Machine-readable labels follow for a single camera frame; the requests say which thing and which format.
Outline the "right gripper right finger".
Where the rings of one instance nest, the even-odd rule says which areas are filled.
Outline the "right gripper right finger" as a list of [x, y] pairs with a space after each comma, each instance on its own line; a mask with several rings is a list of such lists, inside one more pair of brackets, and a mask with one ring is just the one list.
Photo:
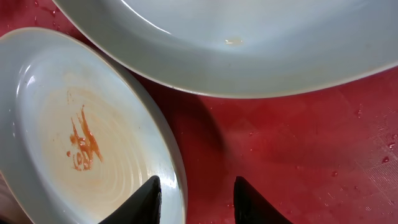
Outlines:
[[234, 182], [233, 205], [235, 224], [292, 224], [241, 176]]

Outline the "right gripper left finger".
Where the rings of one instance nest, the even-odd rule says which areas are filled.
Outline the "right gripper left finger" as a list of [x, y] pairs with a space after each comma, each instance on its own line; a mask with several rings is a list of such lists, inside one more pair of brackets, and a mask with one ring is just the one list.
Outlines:
[[160, 179], [154, 175], [99, 224], [159, 224], [161, 203]]

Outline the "white plate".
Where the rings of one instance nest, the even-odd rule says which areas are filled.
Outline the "white plate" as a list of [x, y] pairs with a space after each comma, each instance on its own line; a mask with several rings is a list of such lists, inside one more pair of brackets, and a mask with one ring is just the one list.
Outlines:
[[176, 140], [145, 88], [114, 60], [60, 32], [1, 37], [1, 174], [34, 223], [99, 223], [148, 179], [161, 223], [185, 223]]
[[397, 0], [55, 0], [92, 43], [161, 85], [269, 98], [397, 65]]

